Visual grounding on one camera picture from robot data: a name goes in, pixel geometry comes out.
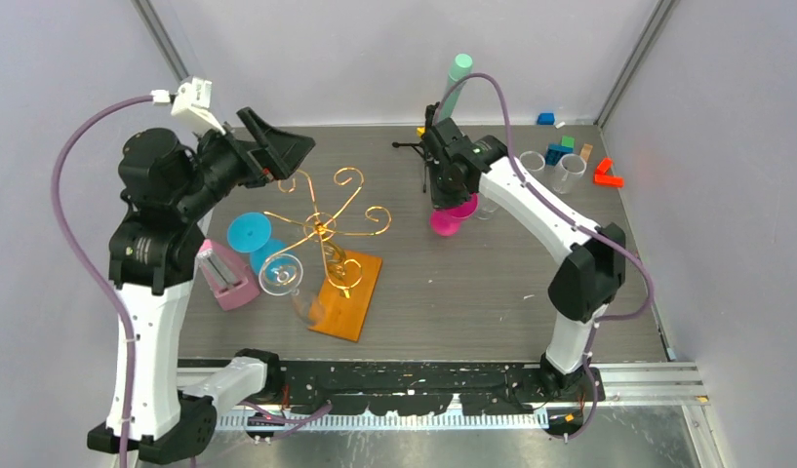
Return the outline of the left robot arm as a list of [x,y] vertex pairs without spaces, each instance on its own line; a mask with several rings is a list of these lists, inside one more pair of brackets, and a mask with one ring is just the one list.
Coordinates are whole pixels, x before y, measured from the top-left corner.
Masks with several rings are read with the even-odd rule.
[[202,382],[177,384],[184,289],[193,283],[205,237],[200,219],[234,188],[290,178],[314,148],[309,136],[274,128],[245,107],[248,131],[208,130],[196,147],[165,128],[131,136],[118,174],[127,211],[112,234],[107,285],[123,305],[116,393],[90,449],[134,450],[168,465],[201,454],[217,419],[250,397],[275,402],[284,388],[278,355],[245,348]]

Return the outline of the clear wine glass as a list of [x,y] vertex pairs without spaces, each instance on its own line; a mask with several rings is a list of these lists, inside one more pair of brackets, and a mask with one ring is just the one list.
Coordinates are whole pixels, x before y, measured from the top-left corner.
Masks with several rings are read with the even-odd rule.
[[537,151],[529,150],[519,156],[521,166],[537,181],[542,182],[545,175],[546,163],[543,155]]
[[296,256],[276,253],[262,264],[259,284],[270,295],[287,297],[296,316],[307,327],[314,327],[325,318],[325,308],[305,277],[304,267]]
[[499,209],[499,204],[490,199],[488,196],[478,193],[477,194],[477,208],[472,215],[476,219],[488,220],[491,219],[496,211]]
[[570,193],[587,170],[587,162],[580,155],[569,153],[561,157],[550,176],[551,189],[558,194]]

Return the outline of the pink wine glass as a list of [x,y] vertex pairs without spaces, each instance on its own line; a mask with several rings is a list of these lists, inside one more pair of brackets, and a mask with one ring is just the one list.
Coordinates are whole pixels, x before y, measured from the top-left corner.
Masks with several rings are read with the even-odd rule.
[[478,196],[472,194],[467,202],[455,208],[434,210],[429,219],[430,227],[439,236],[453,236],[462,223],[476,212],[478,205]]

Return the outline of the blue wine glass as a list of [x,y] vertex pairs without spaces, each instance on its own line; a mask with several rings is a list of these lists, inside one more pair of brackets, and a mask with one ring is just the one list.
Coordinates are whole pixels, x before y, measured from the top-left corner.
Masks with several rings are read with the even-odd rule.
[[256,275],[264,269],[267,279],[275,278],[275,270],[284,266],[286,260],[273,254],[286,248],[286,244],[272,235],[272,225],[265,214],[248,212],[237,216],[226,231],[229,247],[240,254],[248,254],[250,266]]

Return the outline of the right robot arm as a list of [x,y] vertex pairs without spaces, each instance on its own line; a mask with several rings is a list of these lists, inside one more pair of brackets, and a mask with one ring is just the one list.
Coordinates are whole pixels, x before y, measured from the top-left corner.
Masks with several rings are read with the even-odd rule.
[[420,140],[437,225],[470,216],[479,196],[485,196],[533,234],[557,262],[547,290],[557,319],[538,377],[547,396],[568,399],[579,389],[589,362],[585,347],[593,322],[624,283],[624,231],[575,212],[510,158],[506,145],[494,136],[471,140],[446,118],[426,124]]

